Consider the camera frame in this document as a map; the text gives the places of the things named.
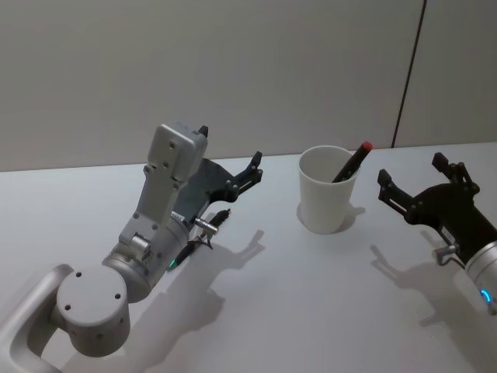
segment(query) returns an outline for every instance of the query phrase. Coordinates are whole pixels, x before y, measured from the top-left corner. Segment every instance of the white wall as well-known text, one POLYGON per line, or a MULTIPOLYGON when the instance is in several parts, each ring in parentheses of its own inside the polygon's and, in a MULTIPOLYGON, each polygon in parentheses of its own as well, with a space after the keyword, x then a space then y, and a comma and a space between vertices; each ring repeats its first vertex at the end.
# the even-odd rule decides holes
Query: white wall
POLYGON ((389 146, 421 4, 2 0, 0 170, 143 162, 156 125, 210 157, 389 146))
POLYGON ((497 141, 497 2, 428 2, 396 146, 497 141))

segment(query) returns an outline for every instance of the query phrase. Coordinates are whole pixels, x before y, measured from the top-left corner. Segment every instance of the black marker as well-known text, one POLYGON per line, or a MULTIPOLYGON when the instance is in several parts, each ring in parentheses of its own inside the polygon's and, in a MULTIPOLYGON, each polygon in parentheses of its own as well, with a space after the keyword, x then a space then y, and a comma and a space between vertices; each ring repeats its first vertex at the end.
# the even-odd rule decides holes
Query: black marker
MULTIPOLYGON (((219 228, 221 224, 223 224, 228 216, 230 216, 230 209, 219 211, 210 221, 209 224, 213 225, 216 228, 219 228)), ((202 234, 198 235, 193 241, 189 241, 186 246, 179 252, 176 258, 169 264, 168 270, 173 270, 178 265, 180 265, 188 256, 192 255, 197 247, 200 246, 200 243, 206 236, 206 232, 202 232, 202 234)))
POLYGON ((357 172, 360 164, 363 162, 372 148, 373 145, 370 142, 363 142, 360 148, 357 149, 357 152, 355 152, 353 156, 350 157, 347 163, 340 170, 339 174, 335 177, 335 179, 333 179, 332 183, 339 183, 341 181, 350 179, 352 175, 357 172))

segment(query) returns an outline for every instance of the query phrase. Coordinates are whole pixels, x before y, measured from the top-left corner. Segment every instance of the marker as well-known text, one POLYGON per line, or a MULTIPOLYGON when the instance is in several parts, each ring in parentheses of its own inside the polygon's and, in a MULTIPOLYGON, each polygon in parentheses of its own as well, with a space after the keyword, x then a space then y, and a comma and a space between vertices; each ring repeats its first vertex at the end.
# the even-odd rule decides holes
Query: marker
POLYGON ((362 145, 357 149, 357 152, 353 154, 352 157, 347 161, 347 163, 343 166, 343 168, 340 170, 338 175, 333 179, 333 183, 339 183, 341 181, 348 180, 352 177, 354 173, 357 172, 357 170, 360 167, 360 164, 363 162, 363 160, 366 158, 366 156, 369 154, 371 149, 373 148, 373 145, 365 141, 362 143, 362 145))
MULTIPOLYGON (((216 228, 219 228, 221 224, 228 219, 230 216, 230 209, 219 211, 210 221, 209 224, 213 225, 216 228)), ((173 270, 178 265, 180 265, 188 256, 192 255, 198 246, 200 246, 199 242, 201 242, 205 236, 206 232, 202 232, 201 235, 198 235, 193 241, 189 241, 186 246, 179 252, 174 260, 168 266, 168 270, 173 270)))

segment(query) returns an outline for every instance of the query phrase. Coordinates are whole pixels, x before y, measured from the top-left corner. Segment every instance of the blue led light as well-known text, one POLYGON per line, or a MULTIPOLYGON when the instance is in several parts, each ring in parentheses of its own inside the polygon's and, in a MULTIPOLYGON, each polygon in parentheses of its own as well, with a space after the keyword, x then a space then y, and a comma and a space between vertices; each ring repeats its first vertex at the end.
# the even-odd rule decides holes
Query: blue led light
POLYGON ((481 289, 480 294, 486 300, 487 303, 490 303, 492 301, 492 297, 490 296, 490 293, 487 290, 481 289))

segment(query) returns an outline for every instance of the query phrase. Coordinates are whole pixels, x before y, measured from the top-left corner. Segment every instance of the white robotic arm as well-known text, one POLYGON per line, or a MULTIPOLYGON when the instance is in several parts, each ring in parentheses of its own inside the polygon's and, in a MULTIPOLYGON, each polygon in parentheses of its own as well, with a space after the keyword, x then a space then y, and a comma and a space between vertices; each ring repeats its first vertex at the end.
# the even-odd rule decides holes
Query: white robotic arm
POLYGON ((207 132, 206 127, 190 131, 179 122, 157 128, 138 206, 119 242, 102 265, 55 266, 19 293, 0 323, 2 373, 59 372, 40 357, 56 328, 90 357, 106 356, 124 344, 130 332, 129 303, 150 294, 194 225, 208 235, 216 233, 200 218, 209 204, 233 202, 262 178, 260 153, 237 176, 203 159, 207 132))

